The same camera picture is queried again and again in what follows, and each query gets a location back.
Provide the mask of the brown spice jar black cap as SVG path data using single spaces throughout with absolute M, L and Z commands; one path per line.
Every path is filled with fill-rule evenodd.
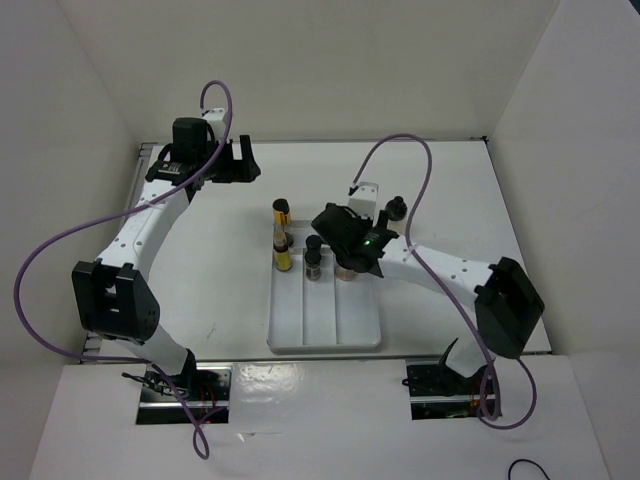
M 344 282 L 354 281 L 358 278 L 359 274 L 352 270 L 340 265 L 335 266 L 335 277 Z

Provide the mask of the small spice shaker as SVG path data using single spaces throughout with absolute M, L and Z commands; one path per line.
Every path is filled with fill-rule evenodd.
M 305 275 L 309 281 L 321 278 L 322 255 L 319 250 L 307 250 L 304 254 Z
M 322 248 L 322 245 L 323 245 L 323 241 L 318 235 L 311 234 L 311 235 L 306 237 L 305 244 L 306 244 L 306 251 L 307 252 L 317 252 L 317 253 L 319 253 L 321 251 L 321 248 Z

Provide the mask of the white spice jar black cap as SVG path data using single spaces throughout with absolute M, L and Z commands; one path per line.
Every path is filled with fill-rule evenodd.
M 408 206 L 402 196 L 395 196 L 385 206 L 388 218 L 393 222 L 403 221 L 408 213 Z

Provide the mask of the gold capped glass spray bottle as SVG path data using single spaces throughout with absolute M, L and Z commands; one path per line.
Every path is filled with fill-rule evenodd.
M 293 236 L 291 234 L 291 211 L 287 199 L 278 198 L 272 203 L 274 215 L 274 224 L 278 231 L 285 234 L 288 245 L 293 244 Z

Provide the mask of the yellow label dark sauce bottle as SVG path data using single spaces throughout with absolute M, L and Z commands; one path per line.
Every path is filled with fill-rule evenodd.
M 292 268 L 289 240 L 285 232 L 279 231 L 273 236 L 273 257 L 277 270 L 286 272 Z

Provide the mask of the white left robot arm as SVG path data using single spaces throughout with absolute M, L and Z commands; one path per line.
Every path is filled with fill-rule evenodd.
M 82 327 L 158 365 L 163 387 L 180 400 L 209 380 L 198 372 L 194 354 L 161 326 L 148 278 L 172 226 L 205 182 L 249 183 L 260 175 L 249 136 L 240 138 L 239 158 L 224 139 L 230 120 L 222 108 L 176 119 L 171 142 L 146 172 L 138 212 L 94 261 L 78 262 L 71 274 Z

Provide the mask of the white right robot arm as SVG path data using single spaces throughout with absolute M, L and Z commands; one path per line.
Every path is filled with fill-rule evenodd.
M 449 297 L 471 330 L 466 345 L 455 340 L 441 358 L 438 381 L 450 393 L 463 391 L 495 358 L 520 358 L 545 310 L 529 276 L 514 259 L 484 263 L 412 244 L 389 229 L 385 217 L 373 222 L 334 203 L 326 205 L 311 227 L 341 267 Z

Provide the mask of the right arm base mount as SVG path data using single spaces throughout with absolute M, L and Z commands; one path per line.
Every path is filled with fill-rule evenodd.
M 483 416 L 480 384 L 486 367 L 465 378 L 436 360 L 409 359 L 402 385 L 413 420 L 450 420 Z

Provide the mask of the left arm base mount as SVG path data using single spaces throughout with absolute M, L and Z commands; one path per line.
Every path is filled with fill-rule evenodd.
M 157 371 L 144 374 L 122 373 L 121 376 L 141 386 L 137 407 L 137 425 L 189 424 L 190 420 L 169 384 Z M 230 363 L 198 366 L 195 387 L 187 390 L 176 384 L 178 392 L 200 424 L 226 424 L 229 421 L 232 366 Z

